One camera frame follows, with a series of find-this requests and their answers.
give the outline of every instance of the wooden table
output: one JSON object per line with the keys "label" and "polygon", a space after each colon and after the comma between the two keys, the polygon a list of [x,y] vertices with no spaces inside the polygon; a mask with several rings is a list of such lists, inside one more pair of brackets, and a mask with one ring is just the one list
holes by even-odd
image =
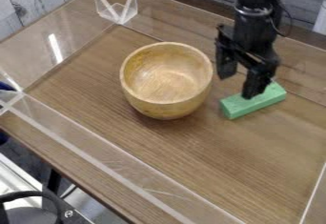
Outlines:
{"label": "wooden table", "polygon": [[[53,17],[59,18],[63,11]],[[164,16],[166,10],[158,11]],[[141,25],[145,20],[146,15],[136,23]],[[79,20],[81,29],[74,27],[82,37],[87,21]],[[97,23],[106,29],[105,21],[97,19]],[[38,25],[45,25],[45,20],[30,29]],[[169,31],[166,27],[172,25],[165,20],[161,26],[165,30],[158,32]],[[193,33],[198,47],[208,44],[205,52],[212,55],[214,47],[209,40],[217,32],[208,30],[206,36],[196,32],[185,24],[185,29],[177,28],[176,33],[184,36]],[[27,93],[242,221],[300,223],[326,160],[326,50],[289,39],[280,40],[278,52],[285,59],[280,76],[290,91],[285,103],[236,121],[228,120],[220,112],[218,101],[240,92],[245,80],[240,73],[224,82],[214,78],[212,95],[193,115],[176,121],[158,121],[131,109],[119,81],[125,58],[154,42],[142,33],[114,26],[29,87]],[[131,222],[180,223],[11,112],[2,116],[0,127]],[[95,147],[93,142],[81,144],[94,155],[106,157],[105,146]]]}

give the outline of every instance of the green sponge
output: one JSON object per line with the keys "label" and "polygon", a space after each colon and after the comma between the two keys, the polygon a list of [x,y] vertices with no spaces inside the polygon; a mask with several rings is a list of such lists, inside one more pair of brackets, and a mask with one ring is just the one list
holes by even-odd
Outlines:
{"label": "green sponge", "polygon": [[278,83],[273,83],[264,94],[253,99],[245,99],[241,94],[221,100],[224,114],[229,119],[236,119],[245,114],[272,106],[286,99],[286,90]]}

